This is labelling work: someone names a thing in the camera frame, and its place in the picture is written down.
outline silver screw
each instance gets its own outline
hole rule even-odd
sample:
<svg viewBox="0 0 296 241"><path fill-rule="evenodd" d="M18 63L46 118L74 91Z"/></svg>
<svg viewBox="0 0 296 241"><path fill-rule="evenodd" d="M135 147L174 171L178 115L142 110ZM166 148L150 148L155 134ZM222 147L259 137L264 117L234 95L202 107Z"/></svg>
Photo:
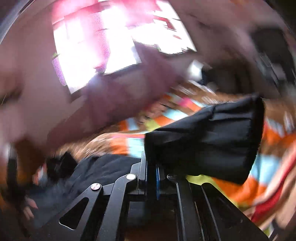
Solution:
<svg viewBox="0 0 296 241"><path fill-rule="evenodd" d="M93 183L93 184L91 185L91 189L92 189L93 191L96 191L96 190L100 189L100 187L101 187L101 184L99 184L99 183Z"/></svg>
<svg viewBox="0 0 296 241"><path fill-rule="evenodd" d="M129 180L134 180L137 176L133 173L130 173L130 174L127 174L126 175L126 179L129 179Z"/></svg>

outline black cloth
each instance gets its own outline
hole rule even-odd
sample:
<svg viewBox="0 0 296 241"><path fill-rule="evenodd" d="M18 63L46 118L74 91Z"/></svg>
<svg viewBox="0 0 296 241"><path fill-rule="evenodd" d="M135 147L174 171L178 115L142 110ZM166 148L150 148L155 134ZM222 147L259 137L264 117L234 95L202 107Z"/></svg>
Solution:
<svg viewBox="0 0 296 241"><path fill-rule="evenodd" d="M35 216L33 227L43 226L91 184L100 183L104 186L114 183L119 177L130 173L131 166L140 161L138 158L121 155L92 156L81 160L69 178L59 179L44 189L31 190L29 197L38 206L37 210L32 210Z"/></svg>
<svg viewBox="0 0 296 241"><path fill-rule="evenodd" d="M196 114L147 133L149 162L168 172L208 175L243 184L254 163L264 118L256 95L205 107Z"/></svg>

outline colorful blanket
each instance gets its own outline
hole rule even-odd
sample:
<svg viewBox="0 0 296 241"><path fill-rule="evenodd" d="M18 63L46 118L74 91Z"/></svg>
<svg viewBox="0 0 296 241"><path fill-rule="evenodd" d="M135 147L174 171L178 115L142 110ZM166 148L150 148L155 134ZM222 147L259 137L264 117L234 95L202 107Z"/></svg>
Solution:
<svg viewBox="0 0 296 241"><path fill-rule="evenodd" d="M77 160L105 153L141 158L145 133L192 115L205 106L241 97L211 93L186 83L138 116L120 122L119 132L65 145L56 154L70 151ZM246 182L238 185L204 175L187 179L196 184L213 184L273 240L288 225L296 207L295 107L281 100L264 102L262 141Z"/></svg>

